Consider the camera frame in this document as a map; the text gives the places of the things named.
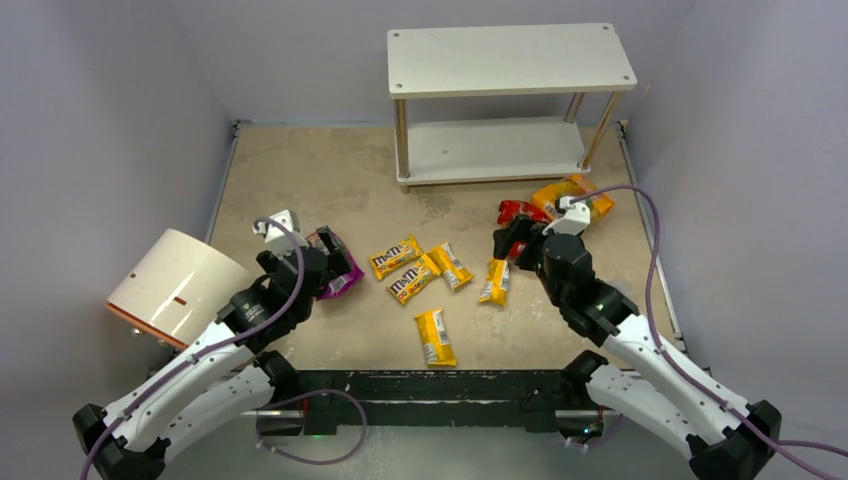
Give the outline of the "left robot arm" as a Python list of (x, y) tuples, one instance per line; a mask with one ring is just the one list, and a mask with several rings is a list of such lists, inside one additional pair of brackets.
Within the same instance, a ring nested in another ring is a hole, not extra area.
[(266, 245), (258, 277), (169, 229), (109, 296), (111, 311), (177, 355), (125, 396), (74, 414), (83, 476), (155, 479), (188, 446), (244, 412), (306, 406), (299, 372), (271, 344), (307, 320), (351, 266), (329, 234), (310, 241), (291, 222), (268, 218), (254, 230)]

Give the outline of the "purple candy bag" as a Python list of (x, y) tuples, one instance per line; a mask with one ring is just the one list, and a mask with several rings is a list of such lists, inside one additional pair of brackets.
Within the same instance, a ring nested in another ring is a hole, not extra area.
[(354, 260), (342, 239), (329, 227), (321, 226), (306, 237), (309, 244), (327, 258), (326, 282), (318, 300), (338, 298), (364, 277), (364, 272)]

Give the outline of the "red candy bag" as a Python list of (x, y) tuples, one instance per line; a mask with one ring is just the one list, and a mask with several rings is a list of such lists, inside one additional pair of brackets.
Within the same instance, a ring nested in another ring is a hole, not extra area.
[[(527, 201), (503, 200), (499, 204), (498, 209), (498, 229), (508, 226), (519, 216), (526, 216), (529, 219), (530, 227), (537, 223), (541, 224), (542, 226), (546, 226), (550, 222), (549, 216), (542, 209)], [(515, 249), (510, 252), (510, 256), (508, 258), (516, 258), (523, 250), (524, 246), (525, 245), (523, 244), (516, 244)]]

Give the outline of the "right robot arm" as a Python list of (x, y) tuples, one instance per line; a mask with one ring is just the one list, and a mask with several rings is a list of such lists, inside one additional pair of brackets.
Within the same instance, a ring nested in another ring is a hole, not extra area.
[(782, 416), (768, 401), (751, 403), (716, 382), (664, 337), (625, 294), (597, 278), (575, 235), (544, 233), (525, 215), (493, 233), (493, 256), (517, 243), (520, 270), (537, 275), (568, 326), (637, 371), (631, 378), (593, 351), (565, 369), (594, 403), (610, 407), (674, 448), (699, 479), (753, 479), (775, 454)]

